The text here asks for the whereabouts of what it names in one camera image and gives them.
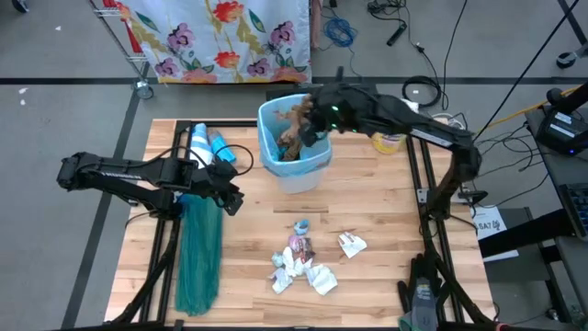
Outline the blue plastic bin liner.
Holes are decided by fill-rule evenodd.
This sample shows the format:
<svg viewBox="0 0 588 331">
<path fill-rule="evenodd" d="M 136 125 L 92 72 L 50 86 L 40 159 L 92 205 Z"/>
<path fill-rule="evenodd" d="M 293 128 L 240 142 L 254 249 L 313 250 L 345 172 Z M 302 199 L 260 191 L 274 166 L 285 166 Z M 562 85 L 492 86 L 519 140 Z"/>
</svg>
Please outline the blue plastic bin liner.
<svg viewBox="0 0 588 331">
<path fill-rule="evenodd" d="M 299 160 L 284 162 L 279 159 L 277 140 L 289 127 L 289 121 L 280 119 L 278 114 L 290 111 L 292 106 L 301 103 L 303 97 L 304 94 L 278 97 L 265 102 L 258 109 L 260 160 L 264 167 L 277 177 L 302 176 L 326 167 L 331 162 L 332 145 L 326 133 L 322 133 L 320 140 L 313 146 L 302 146 Z"/>
</svg>

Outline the black crossbar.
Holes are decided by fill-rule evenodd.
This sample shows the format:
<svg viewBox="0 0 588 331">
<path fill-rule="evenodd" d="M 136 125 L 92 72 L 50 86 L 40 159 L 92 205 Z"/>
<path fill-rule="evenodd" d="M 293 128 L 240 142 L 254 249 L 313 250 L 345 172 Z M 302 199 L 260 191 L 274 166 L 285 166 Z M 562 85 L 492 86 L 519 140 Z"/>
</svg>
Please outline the black crossbar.
<svg viewBox="0 0 588 331">
<path fill-rule="evenodd" d="M 582 237 L 585 234 L 578 223 L 560 209 L 485 237 L 479 241 L 479 247 L 483 257 L 490 257 L 558 236 Z"/>
</svg>

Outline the black keyboard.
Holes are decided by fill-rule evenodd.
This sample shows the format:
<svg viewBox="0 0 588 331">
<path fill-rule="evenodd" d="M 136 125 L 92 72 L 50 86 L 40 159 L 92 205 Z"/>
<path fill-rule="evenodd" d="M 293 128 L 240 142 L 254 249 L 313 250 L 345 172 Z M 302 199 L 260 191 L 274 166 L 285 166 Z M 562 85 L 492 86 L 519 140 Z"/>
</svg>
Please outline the black keyboard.
<svg viewBox="0 0 588 331">
<path fill-rule="evenodd" d="M 559 193 L 576 236 L 588 242 L 588 183 L 560 185 Z"/>
</svg>

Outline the black stand leg with caster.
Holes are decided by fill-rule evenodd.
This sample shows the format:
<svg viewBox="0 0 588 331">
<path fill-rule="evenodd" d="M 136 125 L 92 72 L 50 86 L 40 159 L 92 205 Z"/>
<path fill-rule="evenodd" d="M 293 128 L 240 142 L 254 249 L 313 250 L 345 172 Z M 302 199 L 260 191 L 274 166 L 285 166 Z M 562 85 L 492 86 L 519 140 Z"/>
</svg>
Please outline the black stand leg with caster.
<svg viewBox="0 0 588 331">
<path fill-rule="evenodd" d="M 560 8 L 564 13 L 569 12 L 567 21 L 580 42 L 581 46 L 575 51 L 566 51 L 561 53 L 556 59 L 556 65 L 560 69 L 567 69 L 575 65 L 576 61 L 581 58 L 588 58 L 588 38 L 584 34 L 577 18 L 571 12 L 571 6 L 567 3 L 567 0 L 557 0 Z"/>
</svg>

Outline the black cylindrical mount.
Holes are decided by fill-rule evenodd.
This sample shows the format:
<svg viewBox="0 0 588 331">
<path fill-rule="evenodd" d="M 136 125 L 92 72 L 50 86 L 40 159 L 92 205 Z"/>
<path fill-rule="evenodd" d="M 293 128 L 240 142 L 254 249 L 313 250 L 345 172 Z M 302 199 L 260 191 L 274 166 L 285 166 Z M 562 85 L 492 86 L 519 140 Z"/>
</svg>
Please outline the black cylindrical mount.
<svg viewBox="0 0 588 331">
<path fill-rule="evenodd" d="M 588 102 L 588 81 L 570 90 L 561 91 L 552 88 L 547 92 L 547 100 L 551 108 L 563 114 L 571 114 L 574 110 Z"/>
</svg>

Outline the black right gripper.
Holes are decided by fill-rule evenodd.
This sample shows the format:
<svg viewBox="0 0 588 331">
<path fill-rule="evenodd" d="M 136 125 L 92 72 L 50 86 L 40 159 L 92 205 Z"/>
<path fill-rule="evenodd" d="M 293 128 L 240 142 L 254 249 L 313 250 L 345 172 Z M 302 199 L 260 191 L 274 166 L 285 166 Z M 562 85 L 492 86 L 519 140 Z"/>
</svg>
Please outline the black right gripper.
<svg viewBox="0 0 588 331">
<path fill-rule="evenodd" d="M 370 114 L 369 94 L 347 84 L 330 84 L 306 95 L 306 114 L 311 123 L 302 124 L 299 137 L 304 146 L 312 147 L 328 136 L 327 131 L 362 132 L 362 120 Z"/>
</svg>

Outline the brown paper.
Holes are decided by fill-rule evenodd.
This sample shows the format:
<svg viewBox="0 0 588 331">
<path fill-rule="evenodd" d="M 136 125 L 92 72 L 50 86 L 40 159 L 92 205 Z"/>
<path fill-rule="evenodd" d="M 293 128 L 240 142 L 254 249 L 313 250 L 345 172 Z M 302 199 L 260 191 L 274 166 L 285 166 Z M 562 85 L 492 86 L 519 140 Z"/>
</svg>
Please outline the brown paper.
<svg viewBox="0 0 588 331">
<path fill-rule="evenodd" d="M 290 162 L 300 159 L 302 141 L 299 130 L 308 121 L 305 115 L 310 112 L 313 106 L 311 95 L 305 95 L 299 104 L 293 105 L 287 112 L 276 111 L 279 120 L 286 120 L 288 128 L 279 134 L 277 146 L 280 150 L 279 161 Z"/>
</svg>

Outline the grey work glove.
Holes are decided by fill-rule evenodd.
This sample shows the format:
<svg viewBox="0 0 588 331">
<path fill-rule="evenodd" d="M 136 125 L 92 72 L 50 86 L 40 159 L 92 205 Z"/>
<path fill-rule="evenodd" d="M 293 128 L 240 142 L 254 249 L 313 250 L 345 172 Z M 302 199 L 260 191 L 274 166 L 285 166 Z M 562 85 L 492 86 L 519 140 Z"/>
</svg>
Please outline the grey work glove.
<svg viewBox="0 0 588 331">
<path fill-rule="evenodd" d="M 410 322 L 413 331 L 436 331 L 436 298 L 427 278 L 418 278 L 414 287 Z"/>
</svg>

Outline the wooden post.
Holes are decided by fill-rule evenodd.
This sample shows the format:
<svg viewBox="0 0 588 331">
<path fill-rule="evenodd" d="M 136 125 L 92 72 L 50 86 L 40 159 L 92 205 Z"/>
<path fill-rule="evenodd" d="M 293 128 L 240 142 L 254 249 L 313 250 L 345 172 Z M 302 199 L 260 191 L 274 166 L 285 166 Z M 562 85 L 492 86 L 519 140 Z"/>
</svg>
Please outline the wooden post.
<svg viewBox="0 0 588 331">
<path fill-rule="evenodd" d="M 313 50 L 320 46 L 322 3 L 323 0 L 310 0 L 310 34 Z"/>
</svg>

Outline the small white paper scrap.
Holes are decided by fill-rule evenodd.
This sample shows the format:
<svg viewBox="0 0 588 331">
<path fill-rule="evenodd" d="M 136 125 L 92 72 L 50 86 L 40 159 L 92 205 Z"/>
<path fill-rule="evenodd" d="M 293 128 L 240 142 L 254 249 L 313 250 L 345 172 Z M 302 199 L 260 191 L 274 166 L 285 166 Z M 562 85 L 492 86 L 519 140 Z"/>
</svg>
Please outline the small white paper scrap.
<svg viewBox="0 0 588 331">
<path fill-rule="evenodd" d="M 284 268 L 277 268 L 269 278 L 274 281 L 272 289 L 275 294 L 282 293 L 292 282 L 292 277 L 287 273 Z"/>
</svg>

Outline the white power strip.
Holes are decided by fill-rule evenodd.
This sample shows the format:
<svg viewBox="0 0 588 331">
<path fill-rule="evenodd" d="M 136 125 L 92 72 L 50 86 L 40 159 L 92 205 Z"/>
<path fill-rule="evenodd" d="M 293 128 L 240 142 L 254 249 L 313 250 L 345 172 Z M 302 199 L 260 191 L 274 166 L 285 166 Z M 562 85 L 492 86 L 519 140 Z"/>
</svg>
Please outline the white power strip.
<svg viewBox="0 0 588 331">
<path fill-rule="evenodd" d="M 459 121 L 455 116 L 448 113 L 437 113 L 432 115 L 432 118 L 453 128 L 457 128 L 463 131 L 467 129 L 464 123 Z"/>
</svg>

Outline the white tissue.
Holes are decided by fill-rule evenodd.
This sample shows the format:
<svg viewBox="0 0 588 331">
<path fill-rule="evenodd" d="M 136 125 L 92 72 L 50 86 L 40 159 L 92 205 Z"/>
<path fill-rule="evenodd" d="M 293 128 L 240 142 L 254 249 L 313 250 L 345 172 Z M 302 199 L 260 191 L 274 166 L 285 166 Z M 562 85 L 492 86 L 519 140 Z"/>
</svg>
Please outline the white tissue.
<svg viewBox="0 0 588 331">
<path fill-rule="evenodd" d="M 311 268 L 313 258 L 303 260 L 297 252 L 286 246 L 281 253 L 276 252 L 273 254 L 271 262 L 276 268 L 271 278 L 277 278 L 282 274 L 296 278 Z"/>
</svg>

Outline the white plastic trash bin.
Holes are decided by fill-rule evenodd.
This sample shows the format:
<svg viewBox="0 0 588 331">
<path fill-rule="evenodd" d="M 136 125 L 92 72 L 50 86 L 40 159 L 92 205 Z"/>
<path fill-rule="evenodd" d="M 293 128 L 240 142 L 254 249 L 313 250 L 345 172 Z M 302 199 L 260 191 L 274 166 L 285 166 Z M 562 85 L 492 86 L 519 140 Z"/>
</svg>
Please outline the white plastic trash bin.
<svg viewBox="0 0 588 331">
<path fill-rule="evenodd" d="M 327 167 L 328 166 L 302 176 L 292 177 L 277 177 L 267 169 L 266 170 L 277 179 L 277 183 L 284 193 L 297 194 L 316 188 L 321 183 L 322 175 Z"/>
</svg>

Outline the colourful printed wrapper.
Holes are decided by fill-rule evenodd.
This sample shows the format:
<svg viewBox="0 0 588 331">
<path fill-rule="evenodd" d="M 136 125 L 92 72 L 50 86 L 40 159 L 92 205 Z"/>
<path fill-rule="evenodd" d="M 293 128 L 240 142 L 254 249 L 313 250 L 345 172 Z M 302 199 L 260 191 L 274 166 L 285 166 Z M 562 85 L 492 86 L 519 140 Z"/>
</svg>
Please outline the colourful printed wrapper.
<svg viewBox="0 0 588 331">
<path fill-rule="evenodd" d="M 308 262 L 314 258 L 315 252 L 312 249 L 311 239 L 304 235 L 291 235 L 288 238 L 288 246 L 295 258 L 299 258 L 302 263 Z"/>
</svg>

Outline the floral print curtain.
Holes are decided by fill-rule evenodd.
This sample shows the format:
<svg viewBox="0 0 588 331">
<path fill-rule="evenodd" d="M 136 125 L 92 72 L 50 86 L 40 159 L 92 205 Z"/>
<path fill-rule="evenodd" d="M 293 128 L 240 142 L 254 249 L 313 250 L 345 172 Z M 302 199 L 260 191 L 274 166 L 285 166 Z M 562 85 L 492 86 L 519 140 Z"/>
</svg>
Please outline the floral print curtain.
<svg viewBox="0 0 588 331">
<path fill-rule="evenodd" d="M 308 83 L 309 0 L 116 0 L 159 82 Z"/>
</svg>

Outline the blue folded bag pack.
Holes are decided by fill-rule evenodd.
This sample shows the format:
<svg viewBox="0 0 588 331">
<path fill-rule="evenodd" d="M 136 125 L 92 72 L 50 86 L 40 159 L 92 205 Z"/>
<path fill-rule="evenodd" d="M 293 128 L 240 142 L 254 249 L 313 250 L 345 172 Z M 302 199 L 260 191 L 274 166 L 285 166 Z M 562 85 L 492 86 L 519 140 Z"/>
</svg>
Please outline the blue folded bag pack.
<svg viewBox="0 0 588 331">
<path fill-rule="evenodd" d="M 224 140 L 221 133 L 217 130 L 209 131 L 209 143 L 213 154 L 220 160 L 234 163 L 236 156 Z"/>
</svg>

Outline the white spray bottle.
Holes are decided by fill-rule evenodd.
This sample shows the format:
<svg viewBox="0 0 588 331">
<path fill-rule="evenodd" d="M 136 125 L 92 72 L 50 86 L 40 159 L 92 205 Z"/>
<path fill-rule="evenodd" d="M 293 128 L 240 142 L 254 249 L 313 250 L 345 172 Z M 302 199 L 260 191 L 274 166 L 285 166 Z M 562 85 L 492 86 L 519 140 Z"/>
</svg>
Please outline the white spray bottle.
<svg viewBox="0 0 588 331">
<path fill-rule="evenodd" d="M 207 126 L 204 123 L 198 123 L 191 132 L 190 159 L 198 162 L 198 168 L 204 168 L 211 163 L 212 158 Z"/>
</svg>

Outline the yellow white wipes canister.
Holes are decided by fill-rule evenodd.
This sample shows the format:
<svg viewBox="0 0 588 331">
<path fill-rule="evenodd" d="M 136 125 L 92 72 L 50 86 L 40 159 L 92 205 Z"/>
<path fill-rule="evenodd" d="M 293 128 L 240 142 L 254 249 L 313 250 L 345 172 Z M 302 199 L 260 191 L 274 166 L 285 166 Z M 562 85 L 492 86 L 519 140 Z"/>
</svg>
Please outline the yellow white wipes canister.
<svg viewBox="0 0 588 331">
<path fill-rule="evenodd" d="M 375 150 L 381 154 L 395 154 L 399 152 L 406 141 L 405 134 L 382 134 L 374 133 L 371 137 L 372 145 Z"/>
</svg>

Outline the white printed sheet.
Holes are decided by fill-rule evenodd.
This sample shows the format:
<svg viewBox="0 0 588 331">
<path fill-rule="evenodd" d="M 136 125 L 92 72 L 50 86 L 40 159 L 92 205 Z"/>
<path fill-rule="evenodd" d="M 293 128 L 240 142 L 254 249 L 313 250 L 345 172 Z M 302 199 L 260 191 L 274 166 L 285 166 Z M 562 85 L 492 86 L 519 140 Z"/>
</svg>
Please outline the white printed sheet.
<svg viewBox="0 0 588 331">
<path fill-rule="evenodd" d="M 470 213 L 472 221 L 476 227 L 477 239 L 479 242 L 486 237 L 498 234 L 507 229 L 503 217 L 497 207 L 471 208 Z M 511 250 L 498 255 L 484 257 L 483 261 L 487 263 L 515 257 L 519 257 L 518 251 Z"/>
</svg>

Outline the teal mesh bag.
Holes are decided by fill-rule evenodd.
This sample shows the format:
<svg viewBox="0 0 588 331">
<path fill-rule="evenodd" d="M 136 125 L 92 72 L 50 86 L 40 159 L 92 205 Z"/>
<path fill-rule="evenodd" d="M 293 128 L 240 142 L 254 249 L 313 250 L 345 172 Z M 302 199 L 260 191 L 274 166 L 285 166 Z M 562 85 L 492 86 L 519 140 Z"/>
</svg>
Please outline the teal mesh bag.
<svg viewBox="0 0 588 331">
<path fill-rule="evenodd" d="M 183 195 L 183 224 L 175 308 L 189 316 L 205 314 L 220 287 L 223 211 L 213 199 Z"/>
</svg>

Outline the thin black diagonal rod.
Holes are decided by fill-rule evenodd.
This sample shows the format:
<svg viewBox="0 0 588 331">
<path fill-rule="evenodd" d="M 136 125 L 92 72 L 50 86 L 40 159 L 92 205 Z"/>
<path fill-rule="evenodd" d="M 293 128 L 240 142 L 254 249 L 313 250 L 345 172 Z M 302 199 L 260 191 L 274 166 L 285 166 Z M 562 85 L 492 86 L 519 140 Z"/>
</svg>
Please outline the thin black diagonal rod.
<svg viewBox="0 0 588 331">
<path fill-rule="evenodd" d="M 560 29 L 560 27 L 568 19 L 568 17 L 572 14 L 574 8 L 580 2 L 581 2 L 581 0 L 573 0 L 573 2 L 570 5 L 570 7 L 564 12 L 563 17 L 559 20 L 559 22 L 556 24 L 556 26 L 551 30 L 551 32 L 548 34 L 548 36 L 546 37 L 546 39 L 543 41 L 543 43 L 541 44 L 541 46 L 539 47 L 539 49 L 537 50 L 537 52 L 534 54 L 534 56 L 531 58 L 531 60 L 529 61 L 529 63 L 526 65 L 526 67 L 523 70 L 523 72 L 516 78 L 516 80 L 514 81 L 514 83 L 511 85 L 510 89 L 508 90 L 508 92 L 504 96 L 503 100 L 498 105 L 497 109 L 488 118 L 488 120 L 485 122 L 485 124 L 477 131 L 477 133 L 476 133 L 476 135 L 474 137 L 474 142 L 477 141 L 482 136 L 482 134 L 490 127 L 490 124 L 492 123 L 492 121 L 501 112 L 501 110 L 504 107 L 504 105 L 506 104 L 507 100 L 514 93 L 515 89 L 518 87 L 518 85 L 521 83 L 521 81 L 525 78 L 526 74 L 529 72 L 529 70 L 532 68 L 532 66 L 537 61 L 537 58 L 546 49 L 546 47 L 548 46 L 548 44 L 550 43 L 550 41 L 553 39 L 553 37 L 556 35 L 556 33 L 558 32 L 558 30 Z"/>
</svg>

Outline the black device box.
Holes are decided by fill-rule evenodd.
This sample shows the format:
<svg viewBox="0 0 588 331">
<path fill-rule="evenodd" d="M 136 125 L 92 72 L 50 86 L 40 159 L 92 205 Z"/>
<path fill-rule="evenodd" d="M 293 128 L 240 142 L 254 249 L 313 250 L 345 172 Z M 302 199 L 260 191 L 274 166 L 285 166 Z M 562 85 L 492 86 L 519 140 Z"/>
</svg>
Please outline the black device box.
<svg viewBox="0 0 588 331">
<path fill-rule="evenodd" d="M 536 140 L 559 154 L 574 156 L 588 149 L 588 122 L 550 111 L 539 125 Z"/>
</svg>

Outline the grey desk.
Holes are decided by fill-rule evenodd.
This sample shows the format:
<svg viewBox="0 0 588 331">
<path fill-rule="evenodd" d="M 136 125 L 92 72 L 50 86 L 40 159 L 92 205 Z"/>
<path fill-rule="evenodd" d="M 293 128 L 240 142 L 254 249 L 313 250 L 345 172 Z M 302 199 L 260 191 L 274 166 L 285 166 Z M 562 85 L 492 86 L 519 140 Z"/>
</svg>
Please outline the grey desk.
<svg viewBox="0 0 588 331">
<path fill-rule="evenodd" d="M 564 209 L 559 186 L 588 183 L 588 149 L 568 156 L 552 151 L 540 143 L 537 147 L 560 199 L 559 210 Z M 550 250 L 550 256 L 555 261 L 560 260 L 563 263 L 579 302 L 579 307 L 572 311 L 572 315 L 578 319 L 581 326 L 588 329 L 588 242 L 576 236 L 558 236 L 554 241 L 555 247 Z"/>
</svg>

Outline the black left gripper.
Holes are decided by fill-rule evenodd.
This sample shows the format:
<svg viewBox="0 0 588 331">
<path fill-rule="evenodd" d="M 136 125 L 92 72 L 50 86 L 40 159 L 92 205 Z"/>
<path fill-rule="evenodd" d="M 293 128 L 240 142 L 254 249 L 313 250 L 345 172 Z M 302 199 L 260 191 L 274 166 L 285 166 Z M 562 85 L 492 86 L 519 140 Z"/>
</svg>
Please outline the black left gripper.
<svg viewBox="0 0 588 331">
<path fill-rule="evenodd" d="M 223 209 L 234 216 L 243 205 L 244 194 L 233 185 L 237 171 L 230 164 L 207 165 L 197 170 L 197 194 L 215 202 L 227 202 Z"/>
</svg>

